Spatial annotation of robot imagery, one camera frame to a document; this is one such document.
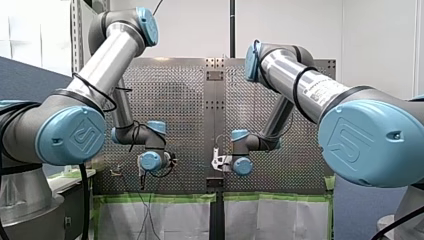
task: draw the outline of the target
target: metal stand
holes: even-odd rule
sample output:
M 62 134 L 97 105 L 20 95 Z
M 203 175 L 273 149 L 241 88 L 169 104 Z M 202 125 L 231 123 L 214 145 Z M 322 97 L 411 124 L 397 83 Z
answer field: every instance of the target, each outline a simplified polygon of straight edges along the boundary
M 3 176 L 0 213 L 9 238 L 63 240 L 63 201 L 52 197 L 42 169 Z
M 211 203 L 209 218 L 209 239 L 225 239 L 225 211 L 224 211 L 224 178 L 208 178 L 206 186 L 209 193 L 216 194 L 216 201 Z

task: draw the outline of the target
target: vertical metal pole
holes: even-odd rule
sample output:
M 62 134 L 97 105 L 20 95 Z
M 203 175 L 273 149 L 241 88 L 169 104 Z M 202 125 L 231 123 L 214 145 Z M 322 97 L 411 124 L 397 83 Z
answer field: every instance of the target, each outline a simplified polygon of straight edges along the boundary
M 236 57 L 236 0 L 230 0 L 230 58 Z

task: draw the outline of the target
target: perforated metal panel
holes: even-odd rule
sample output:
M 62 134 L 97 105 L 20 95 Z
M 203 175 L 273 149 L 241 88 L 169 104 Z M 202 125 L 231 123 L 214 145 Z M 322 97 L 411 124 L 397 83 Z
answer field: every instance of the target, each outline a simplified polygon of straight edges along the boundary
M 134 120 L 160 120 L 167 124 L 166 149 L 176 153 L 178 165 L 172 174 L 157 179 L 148 175 L 146 190 L 154 192 L 205 192 L 203 92 L 204 60 L 136 59 L 124 75 Z M 107 116 L 109 131 L 112 118 Z M 108 194 L 140 188 L 137 156 L 143 147 L 113 144 L 110 136 L 103 151 L 105 170 L 96 181 L 96 192 Z M 124 178 L 112 177 L 111 168 L 122 166 Z
M 318 60 L 316 64 L 322 73 L 335 77 L 334 60 Z M 279 95 L 261 84 L 246 82 L 242 60 L 228 60 L 226 66 L 226 134 L 234 129 L 260 132 Z M 253 173 L 248 177 L 227 174 L 226 191 L 322 193 L 324 176 L 331 173 L 318 147 L 316 125 L 297 110 L 282 138 L 282 148 L 270 153 L 251 152 L 250 157 Z
M 219 80 L 212 85 L 214 81 L 206 78 L 210 68 L 205 67 L 207 63 L 206 59 L 136 59 L 124 75 L 127 87 L 133 89 L 129 97 L 134 119 L 142 123 L 148 120 L 166 122 L 167 149 L 174 151 L 179 159 L 174 173 L 166 178 L 148 177 L 147 191 L 206 192 L 206 177 L 210 176 L 212 160 L 208 152 L 212 152 L 215 142 L 208 136 L 216 137 L 222 134 L 222 129 L 227 136 L 238 128 L 259 132 L 268 119 L 278 95 L 262 85 L 246 82 L 242 59 L 226 59 L 222 70 L 225 71 L 224 82 Z M 317 65 L 321 72 L 334 78 L 333 60 L 319 60 Z M 226 89 L 217 87 L 221 83 L 225 83 Z M 206 125 L 205 122 L 211 122 L 210 118 L 215 119 L 214 124 Z M 109 115 L 107 122 L 109 130 L 102 153 L 105 168 L 96 175 L 95 192 L 135 192 L 140 186 L 137 156 L 143 148 L 136 146 L 129 153 L 129 146 L 113 144 Z M 230 146 L 228 138 L 221 140 L 225 141 L 224 146 Z M 290 131 L 283 137 L 282 149 L 251 153 L 251 157 L 255 164 L 253 174 L 242 178 L 227 175 L 225 191 L 323 193 L 323 177 L 331 174 L 318 148 L 316 126 L 297 111 Z M 111 175 L 110 170 L 118 165 L 124 177 Z

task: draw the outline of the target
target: label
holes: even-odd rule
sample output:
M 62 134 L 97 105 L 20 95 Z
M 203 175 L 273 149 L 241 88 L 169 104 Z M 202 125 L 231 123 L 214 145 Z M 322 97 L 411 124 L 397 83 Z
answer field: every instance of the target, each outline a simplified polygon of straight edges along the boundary
M 315 80 L 310 85 L 306 86 L 305 90 L 303 90 L 303 94 L 321 107 L 328 103 L 333 97 L 349 89 L 327 76 L 320 76 L 320 78 L 321 79 Z

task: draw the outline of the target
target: light blue joint cap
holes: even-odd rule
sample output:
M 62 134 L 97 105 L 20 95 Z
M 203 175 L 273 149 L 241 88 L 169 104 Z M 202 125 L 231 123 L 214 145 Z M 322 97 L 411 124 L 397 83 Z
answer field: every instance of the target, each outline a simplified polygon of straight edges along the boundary
M 253 163 L 250 159 L 241 157 L 234 162 L 233 170 L 239 176 L 247 176 L 253 170 Z
M 250 45 L 247 49 L 246 60 L 244 61 L 244 78 L 249 82 L 258 81 L 258 71 L 259 71 L 259 60 L 256 57 L 254 44 Z M 258 53 L 261 50 L 261 43 L 256 44 L 256 49 Z
M 65 108 L 41 126 L 35 139 L 35 149 L 38 157 L 51 165 L 81 164 L 102 149 L 105 129 L 103 116 L 93 108 Z
M 356 100 L 333 108 L 318 142 L 328 165 L 352 183 L 403 187 L 424 178 L 424 127 L 391 104 Z
M 148 121 L 147 126 L 155 132 L 166 134 L 166 123 L 161 121 Z
M 156 46 L 159 41 L 159 31 L 155 17 L 147 8 L 137 7 L 136 11 L 138 20 L 140 21 L 140 28 L 144 33 L 144 37 L 146 38 L 146 46 Z
M 1 100 L 0 101 L 0 107 L 6 107 L 15 103 L 21 103 L 21 102 L 26 102 L 26 101 L 22 101 L 22 100 Z
M 112 128 L 112 131 L 110 132 L 110 137 L 112 138 L 112 142 L 115 144 L 121 144 L 116 137 L 116 128 Z
M 235 142 L 249 135 L 249 131 L 246 129 L 236 129 L 231 132 L 231 141 Z
M 139 161 L 141 168 L 150 172 L 159 170 L 161 166 L 161 159 L 159 154 L 153 151 L 148 151 L 141 154 Z

